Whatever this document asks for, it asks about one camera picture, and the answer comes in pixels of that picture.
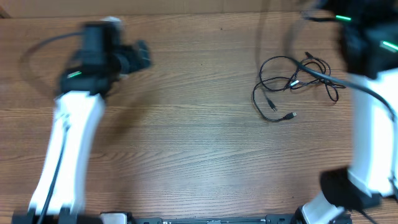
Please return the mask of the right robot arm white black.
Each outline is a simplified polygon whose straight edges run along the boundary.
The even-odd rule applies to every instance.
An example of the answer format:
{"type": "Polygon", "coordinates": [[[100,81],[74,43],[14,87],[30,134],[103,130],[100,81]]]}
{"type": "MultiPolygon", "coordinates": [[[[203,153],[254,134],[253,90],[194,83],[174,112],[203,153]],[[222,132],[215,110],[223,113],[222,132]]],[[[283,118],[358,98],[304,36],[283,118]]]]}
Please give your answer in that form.
{"type": "Polygon", "coordinates": [[[321,174],[320,193],[293,223],[348,223],[397,197],[397,6],[394,1],[320,1],[340,24],[340,49],[351,80],[353,160],[321,174]]]}

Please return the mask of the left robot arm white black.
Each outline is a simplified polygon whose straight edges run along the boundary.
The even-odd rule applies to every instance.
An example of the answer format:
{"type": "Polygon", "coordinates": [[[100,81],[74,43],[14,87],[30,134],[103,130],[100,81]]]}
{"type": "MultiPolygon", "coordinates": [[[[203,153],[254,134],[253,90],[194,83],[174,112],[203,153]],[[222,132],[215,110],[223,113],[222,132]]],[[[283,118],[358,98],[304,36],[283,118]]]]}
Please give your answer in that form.
{"type": "Polygon", "coordinates": [[[39,182],[27,212],[15,212],[12,223],[133,223],[128,213],[85,213],[90,152],[113,83],[151,66],[146,43],[124,44],[122,31],[121,20],[108,16],[77,33],[81,47],[60,74],[39,182]]]}

